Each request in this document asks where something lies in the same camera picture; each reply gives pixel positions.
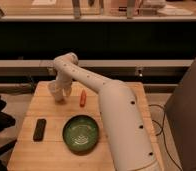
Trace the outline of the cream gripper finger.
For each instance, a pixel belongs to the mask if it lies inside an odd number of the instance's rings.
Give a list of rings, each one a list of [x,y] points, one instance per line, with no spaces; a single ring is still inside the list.
[[[72,92],[72,87],[71,86],[68,86],[68,87],[64,88],[64,93],[65,93],[66,97],[69,97],[71,95],[71,92]]]
[[[54,94],[57,92],[56,82],[55,82],[55,81],[51,81],[51,82],[48,84],[48,89],[49,89],[50,93],[51,93],[52,95],[54,95]]]

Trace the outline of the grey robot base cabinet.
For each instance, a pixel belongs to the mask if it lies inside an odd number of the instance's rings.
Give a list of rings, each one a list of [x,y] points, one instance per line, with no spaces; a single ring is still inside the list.
[[[196,58],[165,104],[183,171],[196,171]]]

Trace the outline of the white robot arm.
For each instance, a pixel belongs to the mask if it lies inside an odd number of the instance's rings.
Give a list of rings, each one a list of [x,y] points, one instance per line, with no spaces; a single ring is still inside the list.
[[[98,94],[99,111],[116,171],[161,171],[133,90],[78,66],[75,53],[53,60],[56,79],[48,85],[56,101],[69,96],[75,79]]]

